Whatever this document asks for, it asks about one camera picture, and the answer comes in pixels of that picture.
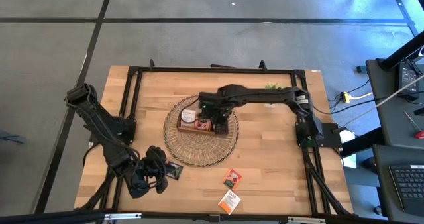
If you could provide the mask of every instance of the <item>black cable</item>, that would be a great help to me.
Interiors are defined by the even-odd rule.
[[[339,215],[340,214],[350,215],[350,213],[341,205],[341,203],[333,195],[333,193],[331,192],[329,187],[326,185],[324,180],[319,176],[314,165],[312,164],[311,158],[308,155],[306,156],[306,163],[307,163],[307,169],[309,170],[310,174],[313,176],[313,178],[317,182],[319,188],[327,196],[327,199],[329,200],[330,204],[333,206],[333,209],[336,211],[336,213]]]
[[[368,84],[368,82],[370,82],[370,79],[368,79],[368,80],[364,83],[364,85],[362,85],[362,86],[360,86],[360,87],[357,87],[357,88],[355,88],[355,89],[353,89],[353,90],[350,90],[350,91],[348,91],[347,93],[354,92],[354,91],[356,91],[356,90],[358,90],[358,89],[363,88],[366,84]]]
[[[103,196],[103,194],[107,190],[107,187],[109,187],[109,185],[111,184],[113,178],[114,178],[114,175],[112,173],[108,173],[105,177],[105,180],[100,185],[99,189],[97,189],[97,191],[92,195],[92,197],[88,200],[88,202],[82,207],[80,207],[79,209],[88,209],[88,210],[94,209],[96,204],[99,202],[101,196]]]
[[[334,112],[334,110],[336,109],[337,105],[340,103],[340,101],[337,101],[336,104],[333,107],[330,107],[330,109],[333,108],[333,110],[331,110],[331,112]]]
[[[420,94],[420,93],[424,93],[424,91],[417,91],[417,92],[412,92],[412,93],[409,93],[409,94]],[[403,96],[403,95],[405,95],[405,94],[397,94],[396,95],[396,97],[401,97],[401,96]],[[361,103],[358,103],[358,104],[355,104],[355,105],[351,105],[351,106],[349,106],[349,107],[346,107],[346,108],[344,108],[344,109],[341,109],[341,110],[338,110],[338,111],[335,111],[335,112],[331,112],[331,113],[328,113],[328,112],[324,112],[324,111],[320,111],[318,108],[316,108],[315,106],[313,106],[313,108],[315,109],[315,110],[317,110],[318,112],[320,112],[320,113],[322,113],[322,114],[326,114],[326,115],[332,115],[332,114],[337,114],[337,113],[340,113],[340,112],[342,112],[342,111],[345,111],[345,110],[347,110],[347,109],[350,109],[350,108],[352,108],[352,107],[356,107],[356,106],[358,106],[358,105],[364,105],[364,104],[366,104],[366,103],[370,103],[370,102],[373,102],[373,101],[379,101],[379,100],[382,100],[382,99],[385,99],[385,98],[387,98],[387,97],[381,97],[381,98],[376,98],[376,99],[372,99],[372,100],[369,100],[369,101],[364,101],[364,102],[361,102]]]
[[[254,93],[246,93],[246,94],[236,94],[236,95],[228,95],[226,97],[220,97],[219,99],[229,99],[229,98],[234,98],[234,97],[239,97],[239,96],[245,96],[245,95],[283,95],[289,92],[292,92],[293,89],[291,87],[289,87],[289,89],[285,90],[284,92],[281,93],[275,93],[275,92],[254,92]]]
[[[419,75],[419,76],[422,76],[423,75],[423,72],[419,69],[419,67],[417,66],[417,64],[414,61],[410,61],[410,60],[408,60],[408,59],[405,58],[405,59],[402,60],[402,62],[405,62],[406,64],[408,64],[409,67],[412,70],[414,70],[414,72],[417,75]]]
[[[405,100],[406,100],[408,103],[410,103],[410,104],[414,104],[414,105],[422,105],[422,104],[424,104],[424,102],[421,102],[421,103],[413,102],[413,101],[411,101],[411,100],[410,100],[410,99],[408,99],[408,98],[405,98]]]
[[[87,152],[85,152],[85,154],[84,154],[84,157],[82,158],[82,166],[84,167],[85,166],[85,159],[87,159],[87,155],[95,148],[95,147],[97,147],[97,145],[98,145],[99,143],[97,143],[97,144],[93,144],[93,146],[91,146],[88,150],[87,150]]]
[[[190,104],[188,104],[188,105],[186,105],[183,109],[181,109],[181,111],[180,111],[180,116],[179,117],[181,117],[181,114],[183,113],[183,110],[185,110],[185,109],[187,109],[189,106],[191,106],[191,105],[193,105],[194,103],[196,103],[196,101],[199,101],[199,97],[197,97],[197,99],[196,100],[194,100],[193,102],[191,102]],[[192,122],[185,122],[185,123],[187,123],[187,124],[192,124],[192,123],[194,123],[194,122],[196,122],[197,121],[197,119],[194,119],[194,121],[192,121]]]
[[[153,151],[153,153],[158,157],[158,159],[160,160],[160,156],[159,156],[159,154],[156,154],[156,152],[154,152]],[[163,172],[161,172],[160,173],[160,177],[157,179],[157,180],[155,180],[155,181],[153,181],[153,182],[150,182],[150,183],[148,183],[149,184],[149,188],[137,188],[138,190],[150,190],[150,189],[152,189],[152,188],[155,188],[156,186],[159,186],[161,183],[162,183],[162,181],[165,179],[165,177],[166,177],[166,165],[165,165],[165,163],[164,162],[162,162],[161,160],[160,160],[160,163],[161,163],[161,165],[162,165],[162,167],[163,167]]]
[[[356,91],[356,90],[358,90],[358,89],[361,89],[361,88],[363,88],[366,84],[368,84],[368,82],[370,82],[370,80],[369,80],[369,79],[365,82],[365,84],[363,84],[363,85],[361,85],[361,86],[359,86],[359,87],[357,87],[357,88],[355,88],[355,89],[352,89],[352,90],[350,90],[350,91],[348,91],[348,92],[346,92],[346,93],[347,93],[347,94],[349,94],[349,93],[354,92],[354,91]],[[341,95],[342,93],[337,94],[337,95],[334,97],[334,99],[332,99],[332,100],[327,99],[327,101],[338,101],[338,102],[340,102],[340,101],[341,101],[341,97],[340,97],[340,95]]]
[[[132,152],[134,152],[135,154],[136,154],[136,157],[133,157],[134,159],[136,159],[135,160],[135,162],[137,162],[137,160],[139,161],[140,160],[140,152],[139,151],[137,151],[137,150],[135,150],[135,149],[133,149],[133,148],[131,148],[131,147],[129,147],[129,146],[126,146],[126,145],[124,145],[124,144],[121,144],[121,142],[119,141],[119,140],[115,140],[115,141],[113,141],[113,140],[111,140],[110,138],[108,138],[108,137],[106,137],[101,131],[100,131],[100,128],[95,124],[95,122],[93,121],[93,118],[87,113],[87,112],[85,112],[82,108],[80,108],[80,107],[78,107],[78,106],[76,106],[76,105],[72,105],[72,104],[68,104],[70,107],[72,107],[72,108],[74,108],[74,109],[78,109],[78,110],[80,110],[81,112],[83,112],[87,117],[88,117],[88,119],[89,120],[91,120],[92,121],[92,123],[93,123],[93,126],[94,126],[94,128],[96,128],[97,129],[97,131],[99,131],[99,134],[104,138],[104,139],[106,139],[106,140],[108,140],[109,142],[111,142],[112,144],[114,144],[114,145],[117,145],[117,146],[120,146],[120,147],[123,147],[123,148],[125,148],[125,149],[127,149],[127,150],[129,150],[129,151],[132,151]],[[103,123],[103,125],[105,126],[105,128],[106,128],[106,130],[111,134],[111,136],[113,137],[113,135],[112,135],[112,133],[111,133],[111,131],[109,130],[109,128],[106,126],[106,124],[103,122],[103,120],[102,120],[102,118],[98,115],[98,114],[96,114],[98,117],[99,117],[99,120]]]
[[[8,140],[9,138],[19,137],[19,135],[7,135],[5,137],[0,137],[0,139]]]
[[[333,148],[334,152],[336,152],[337,155],[340,156],[340,159],[342,160],[342,167],[344,167],[345,165],[345,161],[343,160],[342,155],[340,154],[340,152],[337,150],[337,148]]]
[[[315,151],[308,152],[308,154],[315,154],[316,152],[318,152],[318,148]]]

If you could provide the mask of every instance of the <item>orange packet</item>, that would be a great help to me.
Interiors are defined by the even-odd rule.
[[[230,215],[234,209],[236,209],[240,200],[241,199],[235,193],[233,193],[233,191],[228,190],[218,203],[218,206],[220,206],[228,215]]]
[[[223,183],[231,190],[234,190],[241,181],[241,178],[242,176],[231,168],[225,175]]]

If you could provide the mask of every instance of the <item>wooden tabletop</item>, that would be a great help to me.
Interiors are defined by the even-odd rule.
[[[118,115],[123,96],[128,66],[112,66],[101,100],[112,115]],[[306,70],[308,90],[314,105],[329,111],[321,72]],[[137,128],[132,147],[142,156],[151,145],[165,151],[169,161],[178,163],[170,155],[162,134],[164,120],[170,109],[182,99],[200,91],[216,92],[228,84],[249,88],[263,88],[279,83],[291,87],[289,75],[278,74],[220,74],[185,72],[143,72],[136,108]],[[131,106],[129,96],[127,113]],[[247,104],[234,109],[240,123],[236,148],[227,159],[208,168],[184,166],[180,179],[168,178],[169,186],[163,194],[155,189],[133,199],[125,185],[121,191],[120,211],[153,211],[177,213],[225,213],[219,206],[227,187],[222,183],[230,168],[243,176],[235,193],[241,202],[233,213],[263,215],[310,215],[309,196],[301,150],[295,137],[295,115],[283,104],[275,108],[264,104]],[[330,115],[315,113],[322,122],[331,122]],[[325,181],[335,197],[348,211],[352,211],[345,174],[339,156],[329,148],[320,148]],[[102,183],[106,163],[101,146],[87,157],[75,207],[85,204]],[[111,207],[113,183],[107,207]],[[319,211],[323,211],[319,187],[315,184]]]

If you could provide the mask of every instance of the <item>woven basket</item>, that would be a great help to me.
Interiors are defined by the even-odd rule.
[[[196,99],[196,95],[186,98],[171,109],[164,123],[165,145],[171,155],[184,164],[196,167],[212,166],[223,161],[234,150],[239,135],[239,122],[234,112],[231,113],[227,135],[202,135],[177,130],[182,109],[199,110],[199,102]]]

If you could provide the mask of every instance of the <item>snack package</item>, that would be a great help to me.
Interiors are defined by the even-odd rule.
[[[240,200],[241,199],[233,191],[228,190],[228,192],[218,203],[218,206],[220,206],[228,215],[230,215],[234,209],[236,209],[236,206],[239,204]]]
[[[206,120],[197,120],[194,123],[194,129],[200,130],[200,131],[211,131],[212,128],[212,122],[209,119]]]
[[[239,182],[241,181],[242,176],[235,172],[233,169],[230,169],[225,175],[223,183],[229,187],[231,190],[234,190]]]

